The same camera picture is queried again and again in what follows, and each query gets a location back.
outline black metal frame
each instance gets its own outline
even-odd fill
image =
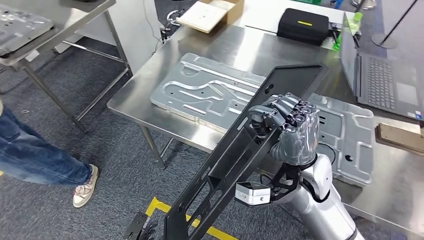
[[[265,139],[257,140],[255,130],[250,127],[251,119],[248,110],[262,104],[273,94],[290,92],[307,100],[327,72],[328,68],[320,64],[278,66],[271,71],[244,111],[166,214],[164,240],[201,239],[234,198],[236,183],[246,181],[267,156],[273,144],[277,142],[280,135],[278,128],[271,130]],[[209,193],[187,221],[187,210],[206,184],[209,186]],[[211,202],[219,193],[216,201]],[[189,234],[189,227],[195,219],[199,219],[200,223]]]

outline sneaker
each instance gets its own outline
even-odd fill
[[[92,169],[90,179],[86,184],[77,186],[73,191],[73,206],[76,208],[84,206],[93,195],[97,177],[99,176],[99,169],[93,164],[90,164],[90,167]]]

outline metal table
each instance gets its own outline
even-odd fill
[[[208,153],[223,137],[216,130],[156,107],[150,101],[151,92],[186,53],[260,76],[267,76],[278,65],[324,63],[330,67],[330,72],[316,93],[350,103],[355,100],[346,79],[340,77],[338,52],[232,25],[210,34],[181,27],[107,104],[114,113],[141,126],[161,168],[165,166],[149,129]],[[388,123],[416,132],[420,130],[415,124],[391,119],[393,115],[378,111],[374,114],[375,123]],[[262,162],[259,171],[272,174],[277,170],[276,164]],[[375,143],[372,184],[359,188],[335,179],[334,185],[353,214],[420,234],[422,226],[418,223],[424,223],[424,211],[420,212],[419,206],[424,203],[424,175],[420,173],[424,173],[423,157]]]
[[[31,14],[36,14],[53,21],[54,28],[35,38],[28,44],[18,50],[0,57],[0,64],[10,67],[15,71],[24,70],[30,79],[35,83],[58,105],[58,107],[69,116],[73,123],[83,132],[85,128],[79,122],[100,99],[126,74],[131,74],[131,69],[125,57],[117,32],[112,23],[107,9],[113,6],[116,0],[98,0],[96,2],[79,2],[74,0],[34,0],[29,3],[26,0],[0,0],[0,4],[19,9]],[[107,23],[113,38],[116,42],[119,57],[115,57],[94,49],[90,49],[72,42],[65,41],[68,37],[82,28],[85,24],[105,13]],[[119,74],[77,117],[65,107],[59,98],[49,89],[44,81],[34,71],[29,62],[25,59],[34,50],[40,53],[53,49],[60,43],[68,44],[73,47],[97,54],[120,63],[124,63],[126,68]]]

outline black pole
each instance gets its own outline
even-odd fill
[[[384,44],[384,42],[392,35],[393,31],[398,27],[398,25],[402,22],[404,17],[409,13],[409,11],[412,9],[412,7],[418,2],[418,0],[413,1],[411,6],[406,10],[406,12],[403,14],[403,16],[397,21],[397,23],[394,25],[394,27],[390,30],[390,32],[384,37],[384,39],[380,42],[380,46]]]
[[[355,13],[359,13],[362,10],[362,6],[367,2],[368,0],[360,0],[360,3],[358,3],[358,6],[356,7]]]

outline black case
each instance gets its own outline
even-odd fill
[[[329,35],[329,17],[287,8],[279,24],[277,36],[321,46]]]

